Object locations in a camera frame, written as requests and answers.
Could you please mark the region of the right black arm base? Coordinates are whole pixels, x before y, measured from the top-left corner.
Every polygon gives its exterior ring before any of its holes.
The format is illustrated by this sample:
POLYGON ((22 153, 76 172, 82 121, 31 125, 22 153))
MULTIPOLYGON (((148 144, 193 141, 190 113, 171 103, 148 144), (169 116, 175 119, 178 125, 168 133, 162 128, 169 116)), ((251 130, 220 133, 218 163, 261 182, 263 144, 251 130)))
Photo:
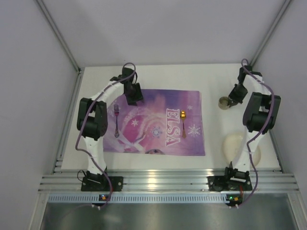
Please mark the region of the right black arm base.
POLYGON ((210 191, 252 191, 249 171, 241 172, 238 169, 225 167, 224 175, 208 176, 210 191))

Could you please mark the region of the purple Elsa placemat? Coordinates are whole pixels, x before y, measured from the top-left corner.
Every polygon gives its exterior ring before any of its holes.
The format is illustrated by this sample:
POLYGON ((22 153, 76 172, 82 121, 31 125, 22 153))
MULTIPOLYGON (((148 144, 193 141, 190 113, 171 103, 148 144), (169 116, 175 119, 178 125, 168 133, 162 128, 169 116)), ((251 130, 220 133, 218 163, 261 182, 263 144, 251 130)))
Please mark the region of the purple Elsa placemat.
POLYGON ((204 135, 199 91, 144 89, 143 101, 127 104, 124 95, 107 109, 105 152, 204 156, 204 135), (114 105, 119 106, 118 130, 114 105), (182 138, 181 110, 185 110, 186 138, 182 138))

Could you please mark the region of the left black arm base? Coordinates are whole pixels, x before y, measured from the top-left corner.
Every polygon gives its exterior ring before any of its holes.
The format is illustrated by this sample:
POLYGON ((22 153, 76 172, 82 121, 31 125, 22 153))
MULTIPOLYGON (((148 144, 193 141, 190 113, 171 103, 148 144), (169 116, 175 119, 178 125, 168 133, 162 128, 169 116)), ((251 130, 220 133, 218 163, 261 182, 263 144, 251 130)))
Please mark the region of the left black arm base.
POLYGON ((83 178, 80 180, 79 175, 77 179, 82 182, 81 191, 83 192, 120 192, 123 188, 122 176, 109 176, 108 179, 102 174, 93 174, 89 171, 80 170, 83 173, 83 178))

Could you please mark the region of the gold spoon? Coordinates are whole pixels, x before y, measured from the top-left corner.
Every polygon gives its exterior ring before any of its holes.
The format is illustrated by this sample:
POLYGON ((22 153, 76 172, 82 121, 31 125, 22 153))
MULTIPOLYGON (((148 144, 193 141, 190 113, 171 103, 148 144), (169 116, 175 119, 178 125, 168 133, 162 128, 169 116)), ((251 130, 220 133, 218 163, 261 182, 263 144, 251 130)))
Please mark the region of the gold spoon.
POLYGON ((180 118, 182 121, 182 138, 186 138, 186 132, 185 132, 185 119, 186 119, 186 112, 185 110, 181 110, 180 112, 180 118))

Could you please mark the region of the iridescent purple fork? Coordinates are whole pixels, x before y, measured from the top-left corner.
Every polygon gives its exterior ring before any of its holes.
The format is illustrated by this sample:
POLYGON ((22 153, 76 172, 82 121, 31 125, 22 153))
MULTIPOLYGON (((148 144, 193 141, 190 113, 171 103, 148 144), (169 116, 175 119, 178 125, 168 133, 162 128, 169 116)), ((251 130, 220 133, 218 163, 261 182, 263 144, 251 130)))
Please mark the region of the iridescent purple fork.
POLYGON ((116 118, 116 128, 115 128, 115 138, 119 137, 119 130, 118 130, 118 116, 119 116, 119 106, 118 104, 114 105, 114 114, 115 114, 115 118, 116 118))

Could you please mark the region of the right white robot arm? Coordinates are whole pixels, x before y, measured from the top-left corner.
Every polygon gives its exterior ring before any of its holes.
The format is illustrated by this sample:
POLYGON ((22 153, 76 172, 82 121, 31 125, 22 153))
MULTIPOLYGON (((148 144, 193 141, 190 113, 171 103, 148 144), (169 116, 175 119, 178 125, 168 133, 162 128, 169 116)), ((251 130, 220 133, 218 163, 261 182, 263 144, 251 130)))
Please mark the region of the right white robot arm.
POLYGON ((264 83, 262 74, 253 71, 250 65, 239 69, 237 79, 238 83, 228 96, 228 106, 242 104, 247 94, 251 95, 243 113, 244 136, 231 167, 245 173, 250 170, 250 160, 260 140, 275 125, 281 97, 264 83))

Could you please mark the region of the small beige cup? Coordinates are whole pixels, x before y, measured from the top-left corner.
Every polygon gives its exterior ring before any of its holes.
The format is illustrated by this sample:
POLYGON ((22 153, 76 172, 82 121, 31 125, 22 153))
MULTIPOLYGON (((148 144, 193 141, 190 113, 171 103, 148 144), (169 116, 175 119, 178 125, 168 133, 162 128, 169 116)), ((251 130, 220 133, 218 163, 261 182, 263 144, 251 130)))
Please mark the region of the small beige cup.
POLYGON ((218 101, 218 107, 222 110, 227 110, 230 108, 231 100, 228 97, 221 97, 218 101))

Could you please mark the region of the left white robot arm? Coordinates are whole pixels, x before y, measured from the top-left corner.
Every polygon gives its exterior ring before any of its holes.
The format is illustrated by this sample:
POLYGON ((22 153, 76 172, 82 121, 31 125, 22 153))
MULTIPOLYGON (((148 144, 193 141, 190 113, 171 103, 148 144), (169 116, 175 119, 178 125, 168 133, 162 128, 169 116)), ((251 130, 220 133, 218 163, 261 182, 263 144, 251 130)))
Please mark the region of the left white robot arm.
POLYGON ((80 100, 77 116, 79 135, 75 149, 87 154, 87 170, 91 174, 106 174, 103 136, 108 128, 108 107, 122 95, 130 106, 137 106, 138 102, 143 100, 137 78, 135 65, 127 63, 122 67, 121 73, 117 77, 112 77, 100 92, 80 100))

